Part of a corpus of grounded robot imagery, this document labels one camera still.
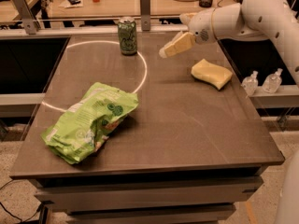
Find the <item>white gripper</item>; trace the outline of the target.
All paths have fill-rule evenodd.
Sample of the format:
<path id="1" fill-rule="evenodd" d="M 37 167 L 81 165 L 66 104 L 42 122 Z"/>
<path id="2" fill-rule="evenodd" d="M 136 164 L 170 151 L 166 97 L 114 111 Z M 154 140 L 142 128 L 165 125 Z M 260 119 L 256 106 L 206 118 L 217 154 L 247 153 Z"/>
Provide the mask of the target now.
<path id="1" fill-rule="evenodd" d="M 197 14 L 182 13 L 179 19 L 182 24 L 188 24 L 189 32 L 178 32 L 175 37 L 159 51 L 162 58 L 175 56 L 191 49 L 195 44 L 214 43 L 216 38 L 212 28 L 214 9 L 200 11 Z"/>

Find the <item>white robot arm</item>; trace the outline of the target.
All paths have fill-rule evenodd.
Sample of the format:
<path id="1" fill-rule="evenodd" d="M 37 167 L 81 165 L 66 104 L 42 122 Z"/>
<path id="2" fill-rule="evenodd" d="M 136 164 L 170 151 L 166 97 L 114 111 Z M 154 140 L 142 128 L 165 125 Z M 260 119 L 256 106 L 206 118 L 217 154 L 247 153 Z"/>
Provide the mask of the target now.
<path id="1" fill-rule="evenodd" d="M 188 27 L 159 51 L 163 58 L 177 55 L 194 44 L 208 44 L 230 38 L 238 41 L 268 39 L 276 48 L 293 80 L 299 84 L 299 22 L 287 0 L 243 0 L 226 7 L 198 13 L 183 13 Z"/>

